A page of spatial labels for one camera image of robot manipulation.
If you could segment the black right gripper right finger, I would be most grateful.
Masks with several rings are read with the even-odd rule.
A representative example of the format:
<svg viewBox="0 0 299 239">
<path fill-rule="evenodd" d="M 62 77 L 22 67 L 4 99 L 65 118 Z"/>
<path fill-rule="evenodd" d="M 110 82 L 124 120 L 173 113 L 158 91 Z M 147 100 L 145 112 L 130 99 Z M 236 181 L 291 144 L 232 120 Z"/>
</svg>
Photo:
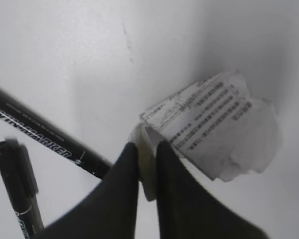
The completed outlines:
<svg viewBox="0 0 299 239">
<path fill-rule="evenodd" d="M 206 191 L 166 141 L 156 151 L 159 232 L 162 239 L 265 239 L 266 233 Z"/>
</svg>

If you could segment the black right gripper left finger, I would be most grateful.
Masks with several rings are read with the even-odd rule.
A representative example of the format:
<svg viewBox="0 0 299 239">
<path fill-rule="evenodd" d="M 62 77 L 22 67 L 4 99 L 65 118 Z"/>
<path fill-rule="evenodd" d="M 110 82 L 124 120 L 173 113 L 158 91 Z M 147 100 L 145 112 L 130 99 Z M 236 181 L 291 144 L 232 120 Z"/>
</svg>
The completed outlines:
<svg viewBox="0 0 299 239">
<path fill-rule="evenodd" d="M 138 149 L 129 142 L 99 185 L 36 238 L 133 239 L 138 194 Z"/>
</svg>

